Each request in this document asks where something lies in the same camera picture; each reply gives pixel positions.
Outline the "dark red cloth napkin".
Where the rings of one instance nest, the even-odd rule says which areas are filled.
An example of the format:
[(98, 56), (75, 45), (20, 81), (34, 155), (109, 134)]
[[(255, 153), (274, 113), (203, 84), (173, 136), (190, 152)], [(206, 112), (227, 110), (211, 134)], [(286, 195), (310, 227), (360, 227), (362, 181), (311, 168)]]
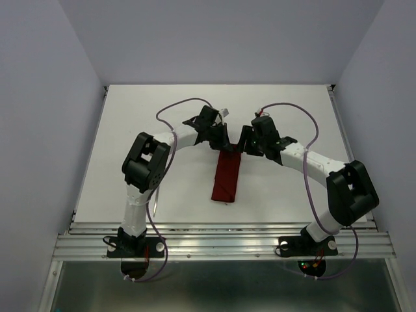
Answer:
[(218, 156), (211, 199), (216, 202), (234, 203), (237, 193), (241, 152), (237, 145), (231, 151), (221, 151)]

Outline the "silver metal spoon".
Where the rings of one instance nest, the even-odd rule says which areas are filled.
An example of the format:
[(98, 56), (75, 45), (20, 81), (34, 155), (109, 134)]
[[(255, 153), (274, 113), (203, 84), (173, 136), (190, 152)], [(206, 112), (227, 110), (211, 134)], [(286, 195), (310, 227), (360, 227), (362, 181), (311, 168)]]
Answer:
[(153, 218), (155, 217), (156, 212), (157, 212), (157, 207), (158, 207), (158, 202), (159, 202), (159, 194), (160, 194), (160, 188), (158, 187), (156, 189), (155, 195), (154, 195), (153, 212), (152, 212)]

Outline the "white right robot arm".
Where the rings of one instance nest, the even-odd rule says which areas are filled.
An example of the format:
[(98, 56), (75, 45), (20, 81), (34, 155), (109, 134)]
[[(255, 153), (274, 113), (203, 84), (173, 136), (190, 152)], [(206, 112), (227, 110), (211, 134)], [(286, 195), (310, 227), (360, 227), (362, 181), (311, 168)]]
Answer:
[(316, 215), (299, 238), (299, 246), (307, 254), (315, 253), (323, 240), (338, 234), (341, 228), (352, 225), (380, 204), (362, 162), (336, 161), (310, 151), (294, 138), (281, 137), (269, 116), (258, 116), (250, 125), (245, 125), (237, 147), (248, 155), (265, 156), (302, 173), (307, 189), (309, 178), (326, 188), (328, 210)]

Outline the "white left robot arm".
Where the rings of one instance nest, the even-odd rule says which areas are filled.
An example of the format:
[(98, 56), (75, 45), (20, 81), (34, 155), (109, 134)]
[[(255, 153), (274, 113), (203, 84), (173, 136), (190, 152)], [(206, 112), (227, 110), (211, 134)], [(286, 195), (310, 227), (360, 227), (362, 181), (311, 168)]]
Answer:
[(144, 251), (141, 236), (146, 232), (146, 206), (166, 175), (168, 158), (202, 142), (208, 142), (214, 150), (232, 150), (224, 121), (228, 114), (227, 109), (216, 110), (206, 105), (199, 115), (168, 132), (137, 135), (122, 164), (127, 199), (118, 236), (125, 237), (122, 248), (129, 255), (137, 256)]

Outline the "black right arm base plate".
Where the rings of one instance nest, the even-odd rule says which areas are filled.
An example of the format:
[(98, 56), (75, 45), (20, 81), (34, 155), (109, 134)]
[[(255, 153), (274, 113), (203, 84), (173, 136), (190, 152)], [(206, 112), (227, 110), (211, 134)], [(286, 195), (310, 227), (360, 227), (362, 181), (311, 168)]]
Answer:
[(316, 255), (336, 256), (338, 250), (333, 236), (329, 236), (321, 242), (315, 242), (312, 238), (304, 235), (279, 237), (274, 253), (284, 258), (314, 257)]

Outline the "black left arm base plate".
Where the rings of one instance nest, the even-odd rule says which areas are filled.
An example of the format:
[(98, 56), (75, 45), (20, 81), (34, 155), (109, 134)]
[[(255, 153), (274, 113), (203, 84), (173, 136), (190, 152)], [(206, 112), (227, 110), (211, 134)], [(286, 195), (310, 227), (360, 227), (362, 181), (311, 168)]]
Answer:
[(164, 244), (158, 237), (141, 238), (130, 246), (113, 236), (104, 236), (102, 241), (107, 245), (107, 257), (110, 259), (162, 259), (165, 256)]

